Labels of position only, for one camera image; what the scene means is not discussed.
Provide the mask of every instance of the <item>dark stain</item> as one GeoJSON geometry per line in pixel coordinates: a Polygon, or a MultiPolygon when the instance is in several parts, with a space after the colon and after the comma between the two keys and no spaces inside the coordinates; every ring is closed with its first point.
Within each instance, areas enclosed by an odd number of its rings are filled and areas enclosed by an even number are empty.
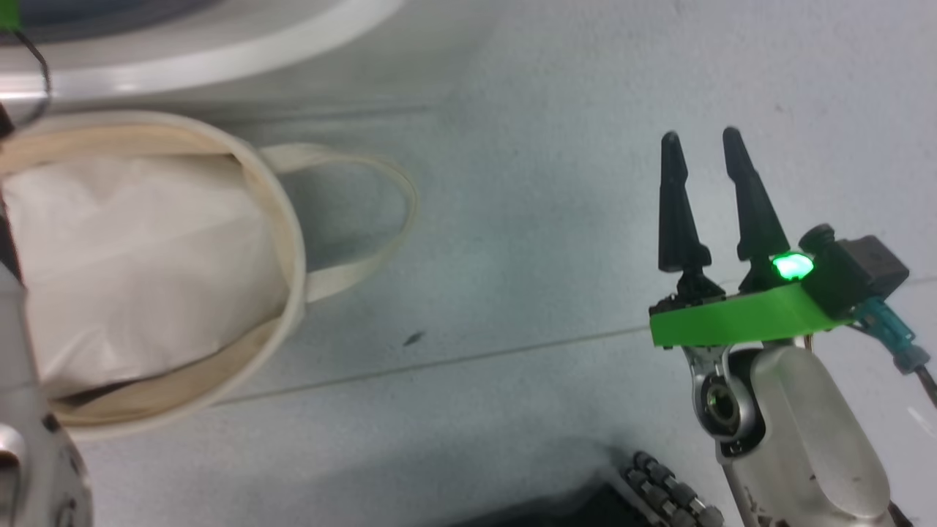
{"type": "Polygon", "coordinates": [[[55,433],[62,429],[62,425],[59,424],[58,419],[55,418],[55,415],[46,414],[42,418],[42,426],[49,431],[49,433],[55,433]]]}
{"type": "Polygon", "coordinates": [[[417,332],[414,333],[413,335],[410,335],[409,338],[408,338],[406,341],[404,341],[404,347],[406,348],[407,346],[410,346],[410,345],[412,345],[412,344],[416,344],[416,343],[419,342],[421,339],[423,339],[423,335],[425,335],[425,334],[426,334],[425,331],[417,331],[417,332]]]}

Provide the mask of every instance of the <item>robotic arm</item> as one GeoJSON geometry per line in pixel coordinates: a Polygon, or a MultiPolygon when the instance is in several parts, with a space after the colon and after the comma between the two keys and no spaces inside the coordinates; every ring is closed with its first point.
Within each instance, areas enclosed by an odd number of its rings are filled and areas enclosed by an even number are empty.
{"type": "Polygon", "coordinates": [[[716,442],[716,458],[746,527],[905,527],[885,469],[823,363],[813,333],[848,325],[876,337],[937,405],[930,357],[885,304],[907,268],[874,236],[835,240],[821,225],[790,251],[741,135],[723,134],[736,185],[741,240],[751,263],[739,293],[703,274],[711,264],[696,233],[679,138],[662,140],[659,268],[683,273],[677,293],[650,309],[658,346],[679,346],[692,405],[716,442]],[[744,347],[747,342],[762,346],[744,347]]]}

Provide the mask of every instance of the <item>green led light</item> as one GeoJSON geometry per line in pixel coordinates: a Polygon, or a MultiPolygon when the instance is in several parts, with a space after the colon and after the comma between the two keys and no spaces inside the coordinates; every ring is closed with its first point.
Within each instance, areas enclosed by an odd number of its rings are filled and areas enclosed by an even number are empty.
{"type": "Polygon", "coordinates": [[[776,256],[772,261],[778,274],[785,280],[803,279],[813,270],[813,260],[806,254],[788,252],[776,256]]]}

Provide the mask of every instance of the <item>gray floor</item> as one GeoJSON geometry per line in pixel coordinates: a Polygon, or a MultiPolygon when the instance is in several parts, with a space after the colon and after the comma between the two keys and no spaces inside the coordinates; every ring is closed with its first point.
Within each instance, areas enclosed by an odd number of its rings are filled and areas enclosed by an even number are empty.
{"type": "MultiPolygon", "coordinates": [[[[309,309],[246,386],[198,417],[83,444],[98,524],[438,525],[570,489],[609,449],[665,459],[738,525],[677,351],[650,344],[660,137],[680,132],[709,275],[740,279],[721,129],[738,126],[792,242],[829,221],[913,270],[896,310],[937,350],[937,67],[924,1],[511,2],[433,112],[229,129],[397,159],[412,238],[309,309]],[[404,345],[414,334],[423,337],[404,345]]],[[[295,177],[310,262],[379,243],[399,199],[362,174],[295,177]]],[[[937,412],[870,341],[825,360],[889,472],[937,524],[937,412]]]]}

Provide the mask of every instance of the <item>white cloth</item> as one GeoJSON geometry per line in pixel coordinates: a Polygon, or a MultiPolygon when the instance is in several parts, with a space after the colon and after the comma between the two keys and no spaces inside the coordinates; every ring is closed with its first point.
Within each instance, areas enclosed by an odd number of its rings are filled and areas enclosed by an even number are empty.
{"type": "Polygon", "coordinates": [[[17,173],[3,196],[51,398],[203,359],[286,302],[231,158],[81,158],[17,173]]]}

